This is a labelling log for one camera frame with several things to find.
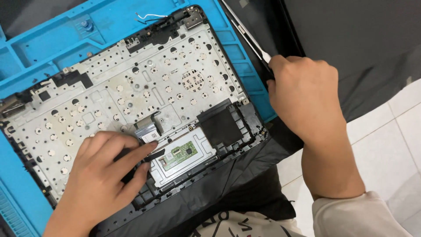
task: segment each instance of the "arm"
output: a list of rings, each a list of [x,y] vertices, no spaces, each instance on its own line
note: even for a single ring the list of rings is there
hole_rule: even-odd
[[[98,132],[86,138],[43,236],[88,236],[96,224],[127,206],[145,184],[150,164],[139,166],[127,184],[120,180],[156,146],[139,147],[135,138],[117,132]],[[114,162],[123,148],[132,151]]]
[[[338,98],[338,71],[325,61],[275,56],[269,99],[278,116],[304,141],[303,178],[316,200],[365,193]]]

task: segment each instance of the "blue screw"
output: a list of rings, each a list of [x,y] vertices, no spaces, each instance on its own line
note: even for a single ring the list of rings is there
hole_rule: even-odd
[[[85,28],[86,31],[91,32],[93,31],[93,25],[89,23],[88,21],[83,21],[80,23],[80,25]]]

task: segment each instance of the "white wire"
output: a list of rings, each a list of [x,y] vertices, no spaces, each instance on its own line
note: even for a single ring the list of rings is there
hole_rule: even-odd
[[[139,14],[137,14],[137,12],[135,12],[135,13],[136,13],[136,15],[137,15],[140,19],[142,19],[142,20],[144,20],[144,19],[145,19],[145,18],[147,18],[148,16],[167,17],[167,16],[156,15],[156,14],[146,14],[144,17],[141,17],[141,16],[139,16]]]

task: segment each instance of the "white tile floor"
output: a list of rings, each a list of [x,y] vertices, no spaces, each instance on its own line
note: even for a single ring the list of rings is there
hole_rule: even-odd
[[[421,79],[389,102],[347,125],[366,189],[387,202],[395,219],[421,237]],[[313,237],[313,199],[301,171],[302,150],[278,166],[282,192],[297,213],[298,226]]]

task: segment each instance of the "hand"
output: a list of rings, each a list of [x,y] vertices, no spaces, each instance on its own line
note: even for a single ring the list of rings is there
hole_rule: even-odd
[[[140,165],[126,185],[120,180],[156,147],[157,143],[139,147],[135,138],[117,132],[86,138],[44,237],[87,236],[96,224],[127,206],[145,184],[150,163]],[[132,151],[114,162],[123,148]]]
[[[323,140],[333,129],[346,129],[338,98],[338,71],[325,61],[277,55],[268,80],[275,112],[305,143]]]

